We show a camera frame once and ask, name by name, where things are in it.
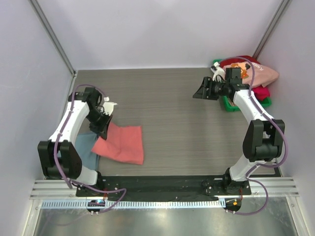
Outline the salmon pink t-shirt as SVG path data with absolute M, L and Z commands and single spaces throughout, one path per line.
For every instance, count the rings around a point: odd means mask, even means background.
M 144 149 L 141 126 L 120 127 L 110 123 L 107 139 L 99 137 L 92 152 L 114 161 L 143 165 Z

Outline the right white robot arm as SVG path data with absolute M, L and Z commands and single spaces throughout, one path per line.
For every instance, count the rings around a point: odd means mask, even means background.
M 269 167 L 268 162 L 280 157 L 285 123 L 264 110 L 250 85 L 242 82 L 240 68 L 216 69 L 213 77 L 203 78 L 193 95 L 196 99 L 207 100 L 218 100 L 221 96 L 229 97 L 238 106 L 249 125 L 242 144 L 242 156 L 225 171 L 221 181 L 206 183 L 207 193 L 216 188 L 223 195 L 249 195 L 249 176 L 260 166 Z

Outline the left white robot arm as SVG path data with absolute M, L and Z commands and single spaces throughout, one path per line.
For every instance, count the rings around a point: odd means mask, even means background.
M 104 182 L 99 171 L 84 166 L 75 149 L 75 141 L 84 120 L 97 137 L 106 140 L 113 117 L 115 102 L 92 85 L 84 84 L 69 95 L 65 114 L 57 129 L 46 141 L 38 143 L 37 151 L 45 177 L 64 180 L 69 188 L 76 186 L 97 197 L 104 193 Z

